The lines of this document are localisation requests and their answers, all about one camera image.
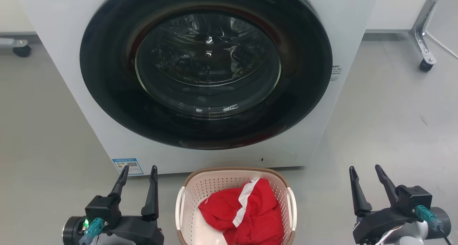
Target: red garment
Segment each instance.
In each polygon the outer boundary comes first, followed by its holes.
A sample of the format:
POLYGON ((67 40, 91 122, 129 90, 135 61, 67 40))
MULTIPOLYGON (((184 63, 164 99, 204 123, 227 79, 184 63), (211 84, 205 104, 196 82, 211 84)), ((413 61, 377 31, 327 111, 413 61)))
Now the red garment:
POLYGON ((210 226, 223 232, 229 245, 282 243, 281 208, 266 179, 213 193, 199 209, 210 226))

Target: beige plastic basket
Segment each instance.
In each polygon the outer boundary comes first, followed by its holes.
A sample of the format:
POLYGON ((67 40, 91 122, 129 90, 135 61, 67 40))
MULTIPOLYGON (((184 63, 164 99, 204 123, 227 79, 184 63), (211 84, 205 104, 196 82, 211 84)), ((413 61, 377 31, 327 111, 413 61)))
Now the beige plastic basket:
POLYGON ((282 245, 293 243, 296 230, 296 199, 288 182, 276 171, 253 167, 206 168, 193 172, 180 189, 175 204, 175 224, 182 245, 225 245, 221 232, 209 226, 198 206, 212 193, 226 188, 241 187, 254 178, 269 180, 275 198, 280 203, 284 236, 282 245))

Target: white washing machine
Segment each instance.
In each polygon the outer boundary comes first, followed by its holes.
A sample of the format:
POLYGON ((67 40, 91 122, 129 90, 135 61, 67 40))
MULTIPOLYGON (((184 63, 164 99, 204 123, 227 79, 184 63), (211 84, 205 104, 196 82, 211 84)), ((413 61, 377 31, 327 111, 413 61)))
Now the white washing machine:
POLYGON ((374 2, 21 0, 130 175, 307 165, 374 2))

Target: black cable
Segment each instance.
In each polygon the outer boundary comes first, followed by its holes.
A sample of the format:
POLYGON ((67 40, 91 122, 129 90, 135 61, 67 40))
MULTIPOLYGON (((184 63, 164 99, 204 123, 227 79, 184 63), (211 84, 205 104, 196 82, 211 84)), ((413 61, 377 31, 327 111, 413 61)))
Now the black cable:
POLYGON ((448 240, 447 235, 445 235, 445 232, 442 230, 442 228, 440 226, 437 226, 437 229, 442 234, 442 237, 444 237, 444 240, 445 242, 447 242, 447 245, 452 245, 452 243, 450 242, 450 240, 448 240))

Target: gray floor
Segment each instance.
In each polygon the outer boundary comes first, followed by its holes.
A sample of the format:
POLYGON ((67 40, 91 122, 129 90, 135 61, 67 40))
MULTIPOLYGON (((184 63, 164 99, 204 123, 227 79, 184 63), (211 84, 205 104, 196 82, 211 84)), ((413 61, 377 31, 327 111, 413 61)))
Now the gray floor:
MULTIPOLYGON (((450 1, 439 14, 457 15, 450 1)), ((458 21, 437 19, 431 33, 458 51, 458 21)), ((280 170, 298 202, 295 244, 354 243, 350 165, 374 209, 389 205, 374 171, 378 163, 396 185, 432 193, 433 205, 458 229, 458 60, 430 44, 438 64, 425 74, 405 36, 367 36, 361 43, 313 163, 280 170)), ((2 244, 60 244, 68 217, 83 215, 118 176, 45 48, 32 48, 26 59, 0 51, 2 244)), ((166 244, 178 244, 174 207, 185 177, 159 178, 166 244)), ((139 214, 147 187, 146 178, 129 179, 123 214, 139 214)))

